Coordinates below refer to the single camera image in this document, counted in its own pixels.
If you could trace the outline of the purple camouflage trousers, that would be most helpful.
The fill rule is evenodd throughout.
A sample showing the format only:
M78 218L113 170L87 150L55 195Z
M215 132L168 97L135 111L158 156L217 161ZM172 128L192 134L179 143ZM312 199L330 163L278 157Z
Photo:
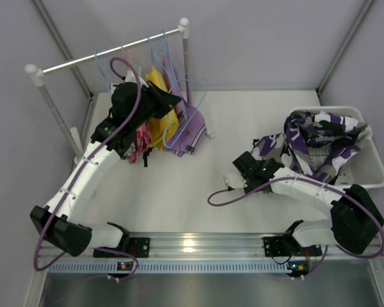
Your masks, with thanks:
M274 158L296 173L334 184L344 165L371 138L371 127L356 118L293 111L283 132L254 141L250 153L257 160Z

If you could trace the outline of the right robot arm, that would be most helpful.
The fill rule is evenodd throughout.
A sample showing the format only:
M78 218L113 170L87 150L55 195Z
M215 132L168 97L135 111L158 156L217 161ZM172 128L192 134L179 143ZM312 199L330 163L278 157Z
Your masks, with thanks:
M284 195L320 212L320 220L299 220L287 231L303 248L336 245L346 253L361 256L377 235L384 236L384 218L360 185L341 188L319 182L275 159L257 160L250 152L241 154L233 165L237 173L224 176L229 189Z

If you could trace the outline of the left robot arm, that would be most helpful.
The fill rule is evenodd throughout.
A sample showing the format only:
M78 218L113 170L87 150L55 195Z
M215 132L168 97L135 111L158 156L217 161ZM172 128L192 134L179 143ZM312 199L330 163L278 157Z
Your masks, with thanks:
M86 249L118 249L127 241L127 230L117 224L84 226L79 221L106 173L135 144L137 129L151 119L164 118L180 101L151 81L116 86L108 115L96 126L73 173L53 198L30 213L45 241L70 256Z

